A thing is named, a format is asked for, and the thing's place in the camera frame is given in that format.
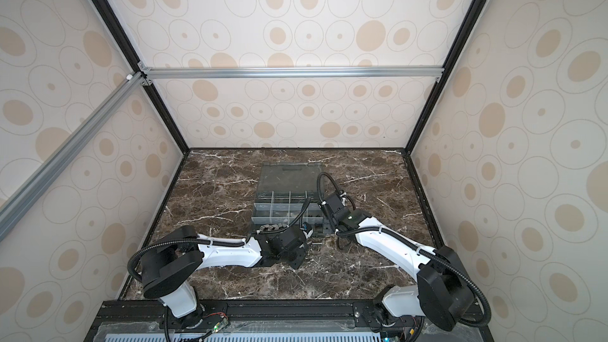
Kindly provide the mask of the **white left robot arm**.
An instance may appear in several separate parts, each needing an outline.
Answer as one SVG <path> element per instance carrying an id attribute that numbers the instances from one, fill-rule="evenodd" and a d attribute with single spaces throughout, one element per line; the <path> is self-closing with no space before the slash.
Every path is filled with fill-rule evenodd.
<path id="1" fill-rule="evenodd" d="M 158 299 L 175 318 L 200 314 L 202 308 L 188 278 L 197 270 L 213 267 L 272 267 L 287 264 L 298 269 L 306 257 L 314 230 L 307 223 L 293 223 L 276 230 L 256 231 L 247 239 L 225 239 L 198 234 L 182 226 L 134 253 L 129 275 L 142 284 L 146 299 Z"/>

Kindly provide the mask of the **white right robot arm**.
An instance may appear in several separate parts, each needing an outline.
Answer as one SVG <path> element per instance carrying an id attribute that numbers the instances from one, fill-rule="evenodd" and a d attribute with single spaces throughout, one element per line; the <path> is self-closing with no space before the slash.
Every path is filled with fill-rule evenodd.
<path id="1" fill-rule="evenodd" d="M 483 310 L 476 318 L 467 318 L 470 307 L 487 301 L 471 280 L 457 253 L 422 245 L 383 225 L 360 208 L 346 206 L 345 196 L 332 194 L 319 207 L 335 235 L 357 242 L 392 261 L 410 275 L 416 285 L 393 286 L 380 295 L 380 307 L 389 316 L 422 316 L 444 331 L 461 323 L 470 327 L 486 326 L 491 318 Z"/>

